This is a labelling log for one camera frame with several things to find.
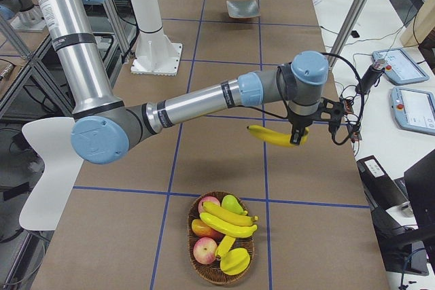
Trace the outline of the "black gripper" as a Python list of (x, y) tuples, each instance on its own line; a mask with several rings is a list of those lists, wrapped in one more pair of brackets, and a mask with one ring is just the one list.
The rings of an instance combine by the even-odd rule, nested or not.
[(288, 119), (292, 125), (290, 143), (299, 143), (299, 145), (304, 145), (307, 141), (307, 127), (313, 123), (313, 118), (311, 115), (298, 115), (291, 111), (289, 113)]

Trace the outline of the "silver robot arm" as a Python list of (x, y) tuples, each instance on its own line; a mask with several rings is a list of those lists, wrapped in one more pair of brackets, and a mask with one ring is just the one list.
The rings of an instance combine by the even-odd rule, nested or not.
[(328, 63), (306, 51), (274, 71), (254, 71), (215, 86), (159, 101), (139, 102), (145, 76), (175, 75), (182, 46), (165, 35), (158, 0), (131, 0), (139, 36), (131, 78), (123, 78), (121, 96), (113, 93), (84, 9), (85, 0), (36, 0), (42, 10), (75, 100), (70, 142), (79, 157), (93, 164), (123, 158), (140, 142), (165, 128), (233, 107), (259, 107), (283, 101), (290, 134), (252, 126), (268, 143), (302, 145), (308, 127), (319, 119)]

